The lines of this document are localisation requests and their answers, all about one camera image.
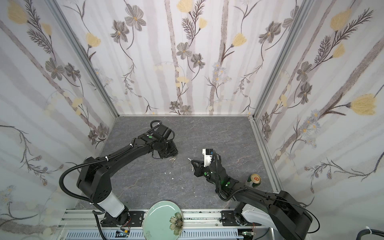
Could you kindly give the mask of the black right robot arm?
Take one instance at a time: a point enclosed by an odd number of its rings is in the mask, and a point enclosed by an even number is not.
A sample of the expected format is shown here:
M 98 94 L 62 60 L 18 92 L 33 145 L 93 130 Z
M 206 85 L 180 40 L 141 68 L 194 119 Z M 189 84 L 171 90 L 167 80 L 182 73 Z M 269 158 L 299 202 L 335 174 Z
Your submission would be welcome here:
M 267 214 L 270 223 L 264 225 L 277 230 L 286 240 L 304 240 L 310 233 L 312 216 L 289 193 L 269 193 L 248 187 L 228 176 L 218 160 L 213 160 L 206 167 L 203 161 L 191 160 L 191 164 L 196 177 L 204 177 L 207 182 L 215 185 L 215 192 L 222 201 L 234 199 L 239 202 L 235 214 L 240 223 L 247 221 L 262 224 L 262 218 L 246 217 L 244 208 L 249 205 Z

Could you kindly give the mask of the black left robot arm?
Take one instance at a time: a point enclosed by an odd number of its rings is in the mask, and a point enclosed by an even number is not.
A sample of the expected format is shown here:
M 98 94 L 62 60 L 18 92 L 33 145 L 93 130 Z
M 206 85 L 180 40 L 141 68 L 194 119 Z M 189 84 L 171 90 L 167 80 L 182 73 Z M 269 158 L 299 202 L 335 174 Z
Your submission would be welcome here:
M 113 193 L 111 177 L 132 161 L 147 154 L 157 152 L 160 159 L 177 156 L 174 137 L 174 131 L 160 120 L 152 121 L 147 132 L 133 138 L 122 149 L 96 159 L 86 159 L 87 166 L 81 168 L 77 181 L 78 189 L 91 204 L 106 212 L 115 225 L 124 226 L 131 216 L 129 209 Z

